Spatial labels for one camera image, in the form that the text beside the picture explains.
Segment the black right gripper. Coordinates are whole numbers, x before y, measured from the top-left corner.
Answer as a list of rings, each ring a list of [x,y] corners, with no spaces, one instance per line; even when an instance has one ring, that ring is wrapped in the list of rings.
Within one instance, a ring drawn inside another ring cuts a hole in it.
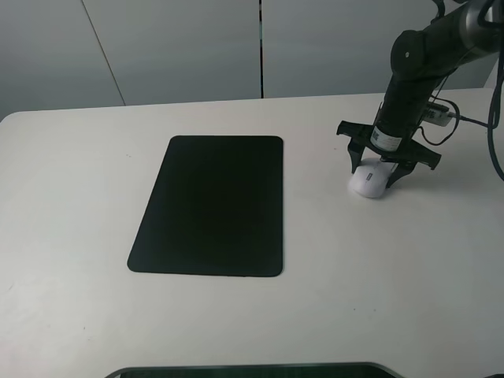
[[[418,142],[382,132],[377,126],[369,124],[357,124],[342,121],[337,130],[337,135],[345,135],[350,138],[347,146],[350,155],[351,173],[354,174],[361,164],[365,149],[378,154],[383,161],[397,164],[394,172],[389,176],[387,188],[408,176],[417,164],[435,169],[439,164],[441,155],[429,150]]]

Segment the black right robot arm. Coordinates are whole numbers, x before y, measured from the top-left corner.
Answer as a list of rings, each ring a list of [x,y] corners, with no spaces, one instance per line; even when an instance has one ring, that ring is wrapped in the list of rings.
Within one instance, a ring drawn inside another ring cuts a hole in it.
[[[414,141],[428,115],[435,89],[459,67],[503,52],[503,3],[462,1],[438,13],[421,31],[406,30],[391,49],[392,77],[372,124],[342,121],[337,134],[349,137],[354,190],[376,198],[408,176],[417,164],[435,169],[440,154]]]

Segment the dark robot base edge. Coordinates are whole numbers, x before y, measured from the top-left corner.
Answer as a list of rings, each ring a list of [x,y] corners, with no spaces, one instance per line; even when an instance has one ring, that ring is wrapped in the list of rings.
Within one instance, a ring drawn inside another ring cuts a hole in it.
[[[107,377],[401,377],[371,362],[129,367]]]

